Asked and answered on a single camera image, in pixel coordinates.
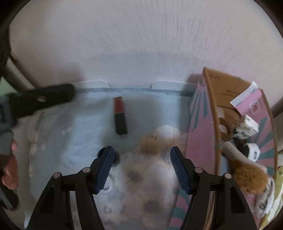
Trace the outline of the person's left hand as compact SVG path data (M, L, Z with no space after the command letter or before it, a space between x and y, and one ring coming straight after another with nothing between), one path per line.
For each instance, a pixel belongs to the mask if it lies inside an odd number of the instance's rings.
M2 183L10 190L15 190L19 186L19 165L14 155L17 150L17 144L13 139L11 142L11 158L4 167L4 175L1 178Z

